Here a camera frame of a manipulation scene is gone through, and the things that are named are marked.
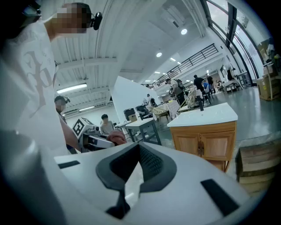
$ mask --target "cabinet door handle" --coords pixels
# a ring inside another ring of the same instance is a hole
[[[198,155],[200,155],[200,151],[201,151],[201,149],[200,149],[200,142],[198,142]]]
[[[202,155],[204,154],[204,142],[201,142],[201,147],[202,147]]]

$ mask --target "black metal railing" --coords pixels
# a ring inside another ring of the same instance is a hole
[[[160,77],[157,81],[155,81],[152,84],[153,88],[161,86],[163,83],[166,82],[166,79],[168,79],[168,78],[172,79],[176,75],[184,72],[188,68],[196,65],[197,63],[201,62],[202,60],[210,57],[211,55],[213,55],[217,52],[219,52],[219,51],[215,47],[214,43],[207,46],[206,48],[202,49],[201,51],[197,52],[193,56],[189,57],[188,59],[183,61],[180,65],[175,66],[169,72],[167,72],[165,75]]]

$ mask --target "stacked wooden planks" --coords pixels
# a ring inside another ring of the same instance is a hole
[[[266,190],[281,162],[281,139],[266,144],[241,147],[237,158],[238,182],[255,195]]]

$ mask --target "wooden cabinet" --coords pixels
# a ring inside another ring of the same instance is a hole
[[[176,150],[187,152],[201,157],[200,134],[173,133]]]
[[[176,150],[202,157],[227,171],[234,150],[236,121],[170,129]]]

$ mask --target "round ceiling light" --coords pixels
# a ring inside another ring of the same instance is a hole
[[[183,29],[182,31],[181,31],[181,34],[182,35],[184,35],[184,34],[186,34],[187,33],[187,30],[186,29]]]

